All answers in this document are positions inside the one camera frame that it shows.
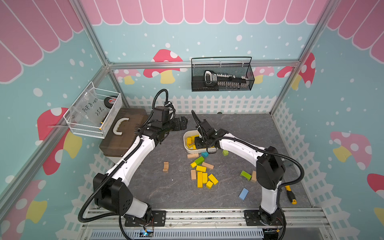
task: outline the wire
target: wire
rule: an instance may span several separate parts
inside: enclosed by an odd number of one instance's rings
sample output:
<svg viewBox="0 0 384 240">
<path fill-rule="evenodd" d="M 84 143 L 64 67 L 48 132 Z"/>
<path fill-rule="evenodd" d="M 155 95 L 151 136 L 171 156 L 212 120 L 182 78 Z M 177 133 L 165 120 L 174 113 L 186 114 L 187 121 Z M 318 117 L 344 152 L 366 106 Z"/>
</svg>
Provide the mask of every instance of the wire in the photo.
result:
<svg viewBox="0 0 384 240">
<path fill-rule="evenodd" d="M 125 233 L 124 229 L 122 228 L 121 216 L 119 216 L 119 227 L 120 227 L 121 233 L 122 233 L 122 235 L 125 237 L 125 239 L 133 240 L 132 238 L 130 238 L 130 237 Z"/>
</svg>

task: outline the black mounting plate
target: black mounting plate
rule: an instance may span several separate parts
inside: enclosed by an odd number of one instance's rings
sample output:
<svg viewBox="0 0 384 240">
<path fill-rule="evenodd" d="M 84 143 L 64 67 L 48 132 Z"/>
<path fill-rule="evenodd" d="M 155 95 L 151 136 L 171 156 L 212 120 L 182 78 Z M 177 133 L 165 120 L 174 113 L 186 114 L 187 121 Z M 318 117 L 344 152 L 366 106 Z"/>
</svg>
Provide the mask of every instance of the black mounting plate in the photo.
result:
<svg viewBox="0 0 384 240">
<path fill-rule="evenodd" d="M 268 225 L 264 225 L 261 222 L 261 218 L 259 217 L 258 213 L 259 213 L 258 209 L 255 209 L 255 210 L 244 210 L 244 217 L 245 217 L 245 221 L 247 223 L 247 226 L 268 226 Z M 280 218 L 281 220 L 283 220 L 283 216 L 281 215 L 281 212 L 280 211 L 275 211 L 273 216 L 276 217 L 276 220 L 271 225 L 269 225 L 269 226 L 281 226 L 282 222 L 280 222 L 277 219 L 277 218 Z"/>
<path fill-rule="evenodd" d="M 153 215 L 153 226 L 154 227 L 164 227 L 165 226 L 167 211 L 152 211 L 152 215 Z M 125 219 L 124 226 L 126 226 L 126 227 L 141 227 L 135 221 L 135 219 L 132 219 L 132 218 Z"/>
</svg>

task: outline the mushroom wall decal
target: mushroom wall decal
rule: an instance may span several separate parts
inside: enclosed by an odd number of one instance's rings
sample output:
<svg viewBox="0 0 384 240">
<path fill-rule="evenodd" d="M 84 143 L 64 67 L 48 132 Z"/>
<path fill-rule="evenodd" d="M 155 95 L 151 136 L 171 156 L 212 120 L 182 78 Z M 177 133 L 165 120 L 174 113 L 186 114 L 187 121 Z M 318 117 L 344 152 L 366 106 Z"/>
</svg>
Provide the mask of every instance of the mushroom wall decal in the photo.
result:
<svg viewBox="0 0 384 240">
<path fill-rule="evenodd" d="M 289 74 L 291 73 L 292 69 L 293 68 L 291 66 L 287 66 L 287 67 L 283 68 L 282 70 L 280 70 L 277 73 L 277 76 L 279 78 L 288 77 Z M 304 80 L 305 86 L 307 88 L 309 88 L 312 85 L 315 71 L 316 71 L 315 57 L 314 57 L 313 53 L 310 53 L 310 55 L 308 56 L 304 65 L 302 66 L 301 70 L 299 71 L 299 74 L 293 80 L 293 83 L 291 85 L 292 89 L 294 89 L 296 91 L 299 89 L 299 82 L 301 79 Z"/>
<path fill-rule="evenodd" d="M 59 120 L 63 117 L 68 108 L 53 108 L 51 110 L 43 112 L 37 119 L 37 130 L 39 133 L 39 140 L 36 141 L 36 145 L 39 145 L 48 136 Z M 60 166 L 63 156 L 63 150 L 66 150 L 70 157 L 73 159 L 80 151 L 83 139 L 79 136 L 75 136 L 73 133 L 67 130 L 64 136 L 57 143 L 47 160 L 43 163 L 43 169 L 46 175 L 54 174 Z"/>
<path fill-rule="evenodd" d="M 368 174 L 367 176 L 368 185 L 372 188 L 375 193 L 380 197 L 384 198 L 384 176 L 379 174 Z"/>
<path fill-rule="evenodd" d="M 339 148 L 333 149 L 333 153 L 340 162 L 345 162 L 347 158 L 353 156 L 358 167 L 365 170 L 372 159 L 371 144 L 364 135 L 352 134 L 347 132 L 331 132 L 330 144 L 339 144 Z"/>
<path fill-rule="evenodd" d="M 253 69 L 253 75 L 255 76 L 254 84 L 259 84 L 263 82 L 263 76 L 273 76 L 275 70 L 273 67 L 255 67 Z"/>
<path fill-rule="evenodd" d="M 16 204 L 1 223 L 2 240 L 19 240 L 23 234 L 25 221 L 38 223 L 47 209 L 47 201 L 34 201 L 46 184 L 45 180 L 29 183 Z"/>
<path fill-rule="evenodd" d="M 153 57 L 151 62 L 182 62 L 183 59 L 179 57 L 176 53 L 167 50 L 160 49 L 156 55 Z M 157 75 L 161 75 L 160 83 L 171 84 L 175 82 L 173 77 L 172 70 L 186 72 L 186 68 L 163 68 L 163 69 L 145 69 L 144 76 L 147 78 L 153 78 Z"/>
<path fill-rule="evenodd" d="M 114 74 L 118 81 L 122 83 L 122 80 L 124 79 L 124 84 L 125 85 L 132 85 L 135 83 L 135 81 L 132 79 L 132 76 L 135 77 L 140 77 L 141 74 L 139 73 L 138 70 L 136 69 L 120 69 L 120 70 L 115 70 Z"/>
</svg>

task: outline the white picket fence graphic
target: white picket fence graphic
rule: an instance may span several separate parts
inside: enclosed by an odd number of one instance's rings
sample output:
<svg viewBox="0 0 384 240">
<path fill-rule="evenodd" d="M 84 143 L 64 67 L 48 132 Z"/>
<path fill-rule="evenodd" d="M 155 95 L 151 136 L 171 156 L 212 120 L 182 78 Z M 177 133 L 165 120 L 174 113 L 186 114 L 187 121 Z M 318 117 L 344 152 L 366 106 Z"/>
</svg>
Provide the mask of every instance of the white picket fence graphic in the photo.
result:
<svg viewBox="0 0 384 240">
<path fill-rule="evenodd" d="M 109 160 L 109 158 L 105 157 L 101 151 L 99 154 L 94 154 L 95 162 L 93 164 L 89 164 L 90 172 L 89 174 L 84 175 L 85 183 L 83 186 L 79 186 L 79 197 L 77 199 L 72 200 L 73 209 L 69 214 L 64 215 L 64 219 L 66 221 L 63 229 L 56 232 L 56 237 L 59 240 L 67 239 L 67 240 L 76 240 L 81 230 L 82 223 L 77 220 L 77 215 L 85 201 L 88 197 L 93 193 L 93 177 L 98 173 L 104 174 L 107 170 L 109 170 L 114 163 Z M 94 202 L 88 206 L 88 209 L 94 208 Z"/>
<path fill-rule="evenodd" d="M 360 230 L 349 224 L 350 214 L 340 208 L 341 198 L 332 194 L 333 185 L 326 183 L 327 174 L 319 170 L 320 162 L 314 161 L 315 153 L 309 151 L 310 144 L 304 142 L 304 135 L 300 135 L 300 128 L 296 127 L 296 120 L 292 120 L 292 114 L 289 114 L 286 103 L 279 105 L 273 117 L 290 156 L 299 161 L 305 169 L 303 182 L 313 204 L 323 208 L 338 238 L 358 240 Z"/>
<path fill-rule="evenodd" d="M 181 96 L 177 98 L 173 96 L 173 98 L 169 98 L 169 101 L 172 102 L 173 106 L 176 109 L 176 113 L 190 113 L 191 110 L 194 110 L 196 113 L 268 113 L 271 111 L 273 104 L 276 101 L 276 96 L 269 98 L 266 96 L 262 98 L 258 96 L 254 98 L 250 96 L 249 98 L 238 98 L 235 96 L 234 98 L 230 98 L 230 96 L 223 98 L 222 96 L 215 98 L 212 96 L 211 98 L 207 98 L 204 96 L 200 98 L 197 96 L 196 98 L 192 98 L 189 96 L 188 98 L 184 98 Z M 152 101 L 153 97 L 151 96 L 149 99 L 144 96 L 139 99 L 134 97 L 131 99 L 127 97 L 127 101 L 130 107 L 133 108 L 144 108 L 148 113 L 151 112 L 152 109 Z M 158 97 L 156 101 L 156 106 L 163 105 L 165 98 Z"/>
</svg>

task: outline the metal rail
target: metal rail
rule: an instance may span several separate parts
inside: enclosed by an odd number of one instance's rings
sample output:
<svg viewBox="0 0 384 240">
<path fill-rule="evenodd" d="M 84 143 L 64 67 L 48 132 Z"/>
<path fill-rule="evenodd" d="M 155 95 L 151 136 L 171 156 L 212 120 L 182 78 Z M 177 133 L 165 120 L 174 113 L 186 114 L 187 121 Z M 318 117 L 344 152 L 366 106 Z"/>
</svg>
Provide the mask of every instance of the metal rail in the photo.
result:
<svg viewBox="0 0 384 240">
<path fill-rule="evenodd" d="M 331 18 L 333 12 L 335 11 L 336 7 L 338 6 L 340 0 L 329 0 L 327 5 L 324 7 L 323 12 L 321 13 L 320 19 L 313 28 L 310 37 L 308 38 L 305 47 L 303 48 L 303 51 L 300 54 L 299 57 L 299 64 L 292 69 L 292 72 L 290 76 L 288 77 L 285 85 L 283 86 L 282 90 L 280 91 L 275 103 L 272 106 L 272 110 L 270 112 L 271 115 L 273 115 L 282 100 L 284 99 L 285 95 L 287 94 L 291 84 L 293 83 L 293 80 L 301 70 L 302 66 L 304 65 L 305 61 L 307 60 L 309 54 L 312 51 L 312 48 L 316 44 L 317 40 L 320 38 L 320 35 L 324 31 L 324 29 L 327 26 L 328 20 Z"/>
</svg>

